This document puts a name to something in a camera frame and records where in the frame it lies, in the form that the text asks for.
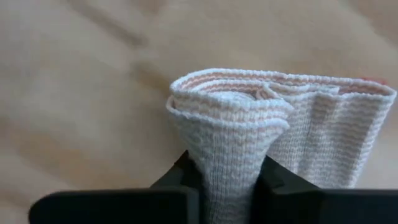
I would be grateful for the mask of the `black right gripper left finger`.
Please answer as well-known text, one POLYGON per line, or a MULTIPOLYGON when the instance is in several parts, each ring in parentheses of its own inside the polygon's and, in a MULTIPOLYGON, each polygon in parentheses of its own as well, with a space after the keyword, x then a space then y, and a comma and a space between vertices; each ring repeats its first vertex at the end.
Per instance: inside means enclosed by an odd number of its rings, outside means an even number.
POLYGON ((203 221, 202 175, 184 152, 148 188, 55 192, 29 209, 30 224, 191 224, 203 221))

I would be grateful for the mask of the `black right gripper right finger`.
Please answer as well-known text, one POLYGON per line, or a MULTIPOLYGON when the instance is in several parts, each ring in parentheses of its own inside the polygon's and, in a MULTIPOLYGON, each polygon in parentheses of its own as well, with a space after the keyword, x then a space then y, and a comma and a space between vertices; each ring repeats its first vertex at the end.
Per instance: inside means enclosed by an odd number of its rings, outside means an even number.
POLYGON ((252 224, 397 224, 397 191, 322 189, 270 157, 252 197, 252 224))

